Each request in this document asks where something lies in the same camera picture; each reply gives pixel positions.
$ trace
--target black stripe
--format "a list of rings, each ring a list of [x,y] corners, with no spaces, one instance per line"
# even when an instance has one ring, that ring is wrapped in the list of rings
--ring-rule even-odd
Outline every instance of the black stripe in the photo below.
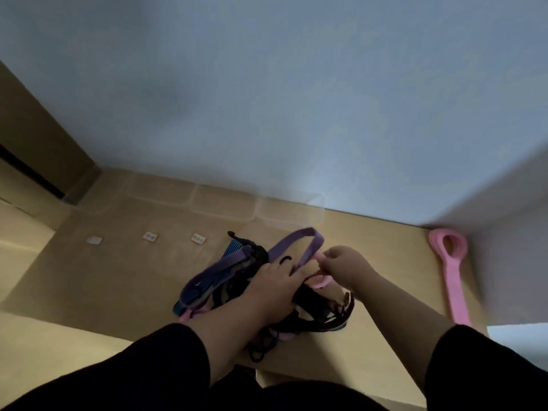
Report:
[[[52,185],[48,180],[42,177],[39,173],[35,172],[31,167],[27,166],[19,160],[16,156],[10,153],[3,145],[0,144],[0,158],[12,166],[14,169],[20,171],[29,179],[34,180],[38,185],[42,186],[49,193],[55,196],[57,199],[63,199],[65,193],[61,192],[56,186]]]

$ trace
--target hand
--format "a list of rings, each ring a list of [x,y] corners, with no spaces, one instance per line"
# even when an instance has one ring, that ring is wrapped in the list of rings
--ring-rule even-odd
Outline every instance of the hand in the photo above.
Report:
[[[360,279],[377,274],[369,262],[350,247],[332,247],[323,255],[326,258],[319,262],[319,267],[331,274],[338,284],[352,292],[356,291]]]
[[[260,310],[264,326],[281,322],[295,308],[291,301],[299,286],[307,279],[303,269],[289,275],[293,269],[291,260],[281,265],[278,261],[264,264],[253,277],[241,297],[247,299]]]

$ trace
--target forearm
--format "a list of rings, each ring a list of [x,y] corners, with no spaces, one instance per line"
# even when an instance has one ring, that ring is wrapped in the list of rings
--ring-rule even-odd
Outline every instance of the forearm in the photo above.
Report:
[[[255,303],[242,296],[198,316],[187,325],[202,340],[209,357],[210,382],[218,380],[230,361],[265,326]]]
[[[374,271],[361,274],[353,290],[424,392],[434,348],[454,323]]]

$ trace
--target black shirt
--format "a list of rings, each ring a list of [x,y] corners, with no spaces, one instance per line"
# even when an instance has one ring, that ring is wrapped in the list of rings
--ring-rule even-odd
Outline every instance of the black shirt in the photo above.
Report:
[[[233,371],[210,388],[209,377],[202,341],[187,326],[173,324],[112,358],[39,386],[4,409],[385,409],[332,382],[286,382],[262,389],[251,375]],[[436,345],[425,389],[429,410],[540,409],[548,373],[457,325]]]

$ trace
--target white label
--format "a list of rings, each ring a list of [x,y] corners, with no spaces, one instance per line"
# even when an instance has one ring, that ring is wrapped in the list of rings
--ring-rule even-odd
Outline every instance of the white label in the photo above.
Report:
[[[92,235],[88,237],[86,242],[91,245],[99,245],[102,242],[102,238]]]
[[[206,237],[195,233],[194,235],[192,235],[192,238],[190,238],[190,240],[192,242],[196,242],[198,245],[202,245],[206,241]]]
[[[158,238],[157,233],[147,232],[142,236],[142,239],[146,239],[147,241],[154,242]]]

